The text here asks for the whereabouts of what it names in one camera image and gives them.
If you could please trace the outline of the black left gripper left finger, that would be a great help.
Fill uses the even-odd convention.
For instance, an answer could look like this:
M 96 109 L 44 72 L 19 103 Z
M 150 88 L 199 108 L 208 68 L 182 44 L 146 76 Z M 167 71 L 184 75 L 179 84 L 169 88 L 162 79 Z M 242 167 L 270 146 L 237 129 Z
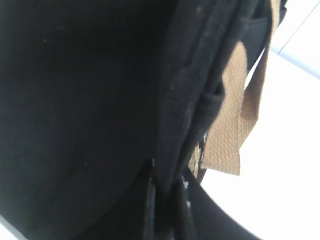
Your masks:
M 156 186 L 153 181 L 149 181 L 146 190 L 144 208 L 143 239 L 154 240 L 156 234 Z

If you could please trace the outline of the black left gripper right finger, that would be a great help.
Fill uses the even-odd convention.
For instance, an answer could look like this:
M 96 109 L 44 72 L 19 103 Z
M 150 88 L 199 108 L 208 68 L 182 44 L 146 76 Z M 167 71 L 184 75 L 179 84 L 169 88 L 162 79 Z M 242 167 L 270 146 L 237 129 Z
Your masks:
M 184 174 L 174 186 L 176 240 L 257 240 L 225 213 L 193 175 Z

